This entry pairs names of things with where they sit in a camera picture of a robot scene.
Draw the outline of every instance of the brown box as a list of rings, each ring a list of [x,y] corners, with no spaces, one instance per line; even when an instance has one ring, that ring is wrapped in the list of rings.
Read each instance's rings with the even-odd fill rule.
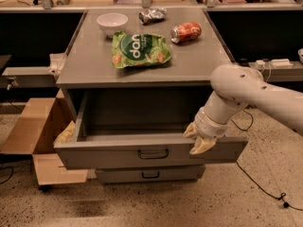
[[[66,104],[58,98],[31,98],[20,114],[3,154],[32,154],[39,185],[84,183],[89,170],[66,170],[53,142],[72,120]]]

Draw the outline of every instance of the green chip bag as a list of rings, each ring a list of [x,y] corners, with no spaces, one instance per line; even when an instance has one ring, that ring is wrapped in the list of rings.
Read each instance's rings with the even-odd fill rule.
[[[115,68],[163,64],[170,59],[166,40],[157,34],[125,34],[113,38],[112,62]]]

